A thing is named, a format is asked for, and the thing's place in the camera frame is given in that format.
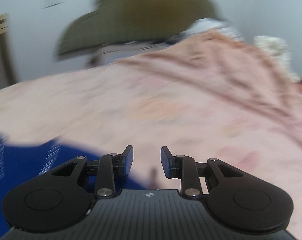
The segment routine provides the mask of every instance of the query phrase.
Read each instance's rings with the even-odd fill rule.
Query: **blue cloth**
[[[6,193],[76,156],[86,156],[88,161],[99,159],[96,154],[59,145],[56,140],[36,147],[14,147],[4,145],[3,138],[0,137],[0,237],[9,230],[1,211],[1,202]],[[95,176],[90,176],[88,191],[94,189],[94,183]],[[120,188],[144,189],[130,178],[115,179],[115,185],[117,191]]]

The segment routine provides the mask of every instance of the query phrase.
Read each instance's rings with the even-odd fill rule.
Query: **bedsheet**
[[[15,144],[60,136],[106,153],[133,145],[130,175],[149,188],[180,188],[163,174],[163,145],[197,162],[219,158],[286,190],[288,230],[302,240],[302,95],[269,55],[215,31],[1,90],[0,132]]]

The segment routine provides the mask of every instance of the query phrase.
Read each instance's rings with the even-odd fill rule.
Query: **olive green pillow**
[[[214,16],[208,0],[101,0],[96,11],[67,28],[58,54],[106,43],[165,39],[195,20]]]

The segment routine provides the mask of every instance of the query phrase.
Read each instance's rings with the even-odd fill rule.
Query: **ribbed black surface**
[[[199,201],[176,190],[123,190],[99,200],[77,225],[49,234],[12,229],[3,240],[292,240],[286,231],[265,236],[233,232],[212,219]]]

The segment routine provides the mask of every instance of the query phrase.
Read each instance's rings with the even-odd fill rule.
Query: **pink blanket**
[[[217,157],[285,189],[295,202],[288,229],[302,239],[302,95],[277,62],[214,31],[119,62],[147,74],[134,86],[193,88],[179,103],[168,91],[143,98],[134,117],[170,119],[174,154]]]
[[[133,145],[130,176],[151,188],[180,188],[163,174],[163,145],[197,162],[219,158],[286,190],[288,230],[302,240],[302,95],[268,55],[216,32],[1,90],[0,131],[15,144]]]

